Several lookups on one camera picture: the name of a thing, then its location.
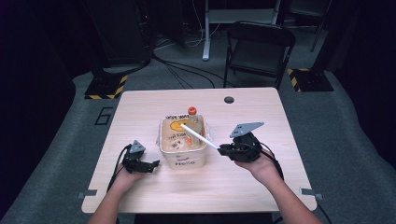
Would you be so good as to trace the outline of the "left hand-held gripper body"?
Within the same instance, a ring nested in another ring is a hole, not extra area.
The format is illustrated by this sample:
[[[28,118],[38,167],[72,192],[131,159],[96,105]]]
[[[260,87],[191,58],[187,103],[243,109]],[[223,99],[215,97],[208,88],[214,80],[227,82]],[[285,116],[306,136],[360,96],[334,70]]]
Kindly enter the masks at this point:
[[[129,172],[145,173],[150,167],[147,162],[141,161],[146,148],[141,145],[137,140],[126,147],[126,153],[123,156],[122,165]]]

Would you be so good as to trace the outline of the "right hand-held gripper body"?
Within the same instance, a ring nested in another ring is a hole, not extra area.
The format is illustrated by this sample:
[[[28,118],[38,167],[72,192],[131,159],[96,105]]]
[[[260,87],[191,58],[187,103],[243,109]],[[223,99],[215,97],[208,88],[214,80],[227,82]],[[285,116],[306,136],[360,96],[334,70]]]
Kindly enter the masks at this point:
[[[264,124],[263,121],[237,124],[230,137],[233,139],[235,161],[251,162],[259,158],[262,151],[260,141],[252,133]]]

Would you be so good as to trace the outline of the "white straw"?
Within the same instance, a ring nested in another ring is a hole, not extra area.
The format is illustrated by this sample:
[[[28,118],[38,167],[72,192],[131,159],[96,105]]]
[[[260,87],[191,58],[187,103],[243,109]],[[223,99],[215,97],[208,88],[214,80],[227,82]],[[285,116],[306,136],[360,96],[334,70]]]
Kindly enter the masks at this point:
[[[204,143],[206,143],[207,145],[213,147],[214,149],[219,149],[219,146],[215,145],[214,143],[212,143],[211,141],[209,141],[208,139],[206,139],[205,137],[201,136],[200,134],[198,134],[196,131],[194,131],[193,129],[191,129],[190,127],[188,127],[185,124],[180,124],[180,126],[187,131],[188,133],[192,134],[194,137],[198,138],[199,140],[203,141]]]

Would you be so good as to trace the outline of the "smiley print plastic bag liner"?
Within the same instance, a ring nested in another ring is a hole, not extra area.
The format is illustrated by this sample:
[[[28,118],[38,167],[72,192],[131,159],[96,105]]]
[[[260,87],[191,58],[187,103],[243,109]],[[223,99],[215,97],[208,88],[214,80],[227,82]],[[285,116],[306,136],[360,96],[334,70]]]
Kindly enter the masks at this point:
[[[207,143],[187,132],[182,124],[192,128],[188,123],[188,114],[168,115],[160,123],[159,147],[166,153],[187,152],[203,149]]]

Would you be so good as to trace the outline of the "white plastic bin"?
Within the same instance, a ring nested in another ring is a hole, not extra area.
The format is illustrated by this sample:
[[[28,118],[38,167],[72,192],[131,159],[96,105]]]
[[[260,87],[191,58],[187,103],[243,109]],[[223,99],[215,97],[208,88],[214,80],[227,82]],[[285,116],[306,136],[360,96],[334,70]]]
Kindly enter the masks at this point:
[[[205,165],[205,148],[187,151],[166,153],[161,151],[169,167],[175,170],[199,168]]]

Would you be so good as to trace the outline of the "clear bottle with red cap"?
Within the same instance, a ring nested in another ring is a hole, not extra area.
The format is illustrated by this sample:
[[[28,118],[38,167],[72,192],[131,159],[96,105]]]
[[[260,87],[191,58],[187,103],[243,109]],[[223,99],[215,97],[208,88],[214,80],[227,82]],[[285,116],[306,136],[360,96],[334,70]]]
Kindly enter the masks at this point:
[[[188,108],[188,120],[186,122],[186,125],[194,130],[196,133],[201,134],[203,130],[202,122],[199,120],[199,117],[197,116],[197,109],[194,106],[190,106]],[[199,148],[201,146],[201,140],[194,136],[193,134],[189,134],[189,140],[188,140],[190,146],[192,148]]]

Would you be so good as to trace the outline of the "person's left hand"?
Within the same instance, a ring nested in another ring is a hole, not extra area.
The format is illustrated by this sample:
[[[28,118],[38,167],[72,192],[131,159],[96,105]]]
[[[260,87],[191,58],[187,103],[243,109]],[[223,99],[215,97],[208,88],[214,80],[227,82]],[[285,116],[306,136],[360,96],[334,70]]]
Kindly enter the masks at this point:
[[[144,173],[129,173],[122,164],[120,164],[117,168],[116,178],[112,187],[118,191],[126,192],[129,190],[136,181],[143,178],[145,176]]]

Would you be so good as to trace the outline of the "person's right hand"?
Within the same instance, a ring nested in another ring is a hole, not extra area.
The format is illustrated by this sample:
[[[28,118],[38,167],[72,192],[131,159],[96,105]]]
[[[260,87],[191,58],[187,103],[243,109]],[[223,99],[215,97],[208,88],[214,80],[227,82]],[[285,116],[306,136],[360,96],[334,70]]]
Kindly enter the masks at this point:
[[[260,154],[260,157],[255,161],[236,161],[235,164],[250,171],[253,177],[265,187],[269,187],[270,185],[282,180],[278,170],[276,169],[275,159],[268,150],[264,150]]]

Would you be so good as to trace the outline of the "black stand base striped edge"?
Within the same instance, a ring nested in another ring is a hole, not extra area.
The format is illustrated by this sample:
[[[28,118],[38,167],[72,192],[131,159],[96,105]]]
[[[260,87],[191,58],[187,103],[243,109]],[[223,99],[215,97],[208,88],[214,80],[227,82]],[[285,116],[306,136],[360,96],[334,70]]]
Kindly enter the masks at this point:
[[[116,99],[121,95],[128,76],[112,74],[103,71],[95,74],[88,89],[85,91],[86,99]]]
[[[306,68],[289,69],[291,85],[295,91],[333,91],[332,84],[323,73],[316,73]]]

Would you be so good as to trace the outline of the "black folding chair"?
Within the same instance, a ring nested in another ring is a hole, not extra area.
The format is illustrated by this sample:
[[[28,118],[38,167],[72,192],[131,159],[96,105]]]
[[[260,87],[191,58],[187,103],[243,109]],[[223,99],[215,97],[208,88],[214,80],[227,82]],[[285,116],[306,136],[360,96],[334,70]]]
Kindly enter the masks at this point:
[[[271,77],[280,88],[296,39],[282,26],[254,21],[236,21],[227,29],[227,52],[223,87],[228,72],[244,72]]]

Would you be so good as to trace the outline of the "grey metal table bracket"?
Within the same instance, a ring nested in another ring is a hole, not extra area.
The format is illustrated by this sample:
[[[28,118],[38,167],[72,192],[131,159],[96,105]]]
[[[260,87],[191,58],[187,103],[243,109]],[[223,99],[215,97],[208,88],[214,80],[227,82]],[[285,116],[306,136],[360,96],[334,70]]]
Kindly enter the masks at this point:
[[[79,192],[77,195],[77,199],[83,200],[87,196],[95,196],[97,193],[97,189],[87,189],[85,191]]]
[[[315,192],[313,189],[299,188],[302,195],[313,196],[316,200],[322,201],[324,199],[321,193]]]

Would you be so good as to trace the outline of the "white desk frame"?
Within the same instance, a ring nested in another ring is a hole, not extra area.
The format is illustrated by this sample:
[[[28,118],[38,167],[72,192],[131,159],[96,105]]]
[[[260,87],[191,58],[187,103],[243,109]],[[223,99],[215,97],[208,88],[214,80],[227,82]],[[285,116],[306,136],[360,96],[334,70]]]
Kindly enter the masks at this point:
[[[255,21],[265,24],[275,24],[281,0],[275,0],[270,8],[259,9],[211,9],[209,1],[205,0],[205,42],[202,60],[209,60],[210,55],[210,25],[234,23],[236,21]]]

